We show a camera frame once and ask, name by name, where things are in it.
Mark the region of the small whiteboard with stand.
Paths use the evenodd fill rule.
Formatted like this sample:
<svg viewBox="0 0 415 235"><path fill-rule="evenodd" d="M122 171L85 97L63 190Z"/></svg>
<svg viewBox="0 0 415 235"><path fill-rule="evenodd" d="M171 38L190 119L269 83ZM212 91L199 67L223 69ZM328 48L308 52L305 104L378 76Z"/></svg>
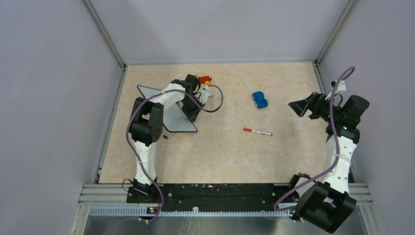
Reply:
<svg viewBox="0 0 415 235"><path fill-rule="evenodd" d="M197 133L198 129L184 114L178 103L164 109L163 137L169 139L176 133Z"/></svg>

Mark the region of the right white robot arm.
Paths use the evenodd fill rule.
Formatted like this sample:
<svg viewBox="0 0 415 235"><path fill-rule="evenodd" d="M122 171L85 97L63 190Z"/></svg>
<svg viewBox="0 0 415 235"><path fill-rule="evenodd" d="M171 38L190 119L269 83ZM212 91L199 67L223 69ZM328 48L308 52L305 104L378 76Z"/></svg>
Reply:
<svg viewBox="0 0 415 235"><path fill-rule="evenodd" d="M343 106L330 106L326 95L313 92L288 105L299 117L311 111L310 119L322 118L327 123L331 117L329 110L333 110L335 126L329 124L326 128L327 173L315 180L299 173L291 178L287 188L288 198L297 202L293 218L304 219L332 234L356 208L357 202L349 193L348 175L352 154L360 140L357 125L370 103L352 95Z"/></svg>

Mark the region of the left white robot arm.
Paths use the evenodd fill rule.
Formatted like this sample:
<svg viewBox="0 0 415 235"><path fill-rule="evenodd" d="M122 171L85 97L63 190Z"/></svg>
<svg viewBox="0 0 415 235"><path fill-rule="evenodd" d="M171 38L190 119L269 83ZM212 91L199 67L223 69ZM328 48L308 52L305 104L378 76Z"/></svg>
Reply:
<svg viewBox="0 0 415 235"><path fill-rule="evenodd" d="M192 74L184 80L174 79L160 91L145 86L139 86L138 90L141 96L134 101L127 128L127 141L137 160L132 184L144 202L152 202L157 196L154 187L157 142L164 130L197 132L194 122L211 93L203 89L199 78Z"/></svg>

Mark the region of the red capped whiteboard marker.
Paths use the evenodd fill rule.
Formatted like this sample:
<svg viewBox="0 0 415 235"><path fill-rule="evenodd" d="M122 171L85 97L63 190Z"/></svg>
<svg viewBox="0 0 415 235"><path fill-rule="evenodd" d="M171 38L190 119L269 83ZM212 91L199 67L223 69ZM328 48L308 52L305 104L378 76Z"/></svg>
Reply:
<svg viewBox="0 0 415 235"><path fill-rule="evenodd" d="M258 130L253 130L253 129L249 129L249 128L243 128L243 131L246 131L246 132L253 132L253 133L258 133L258 134L267 135L267 136L273 136L273 134L272 134L272 133L263 132L263 131L258 131Z"/></svg>

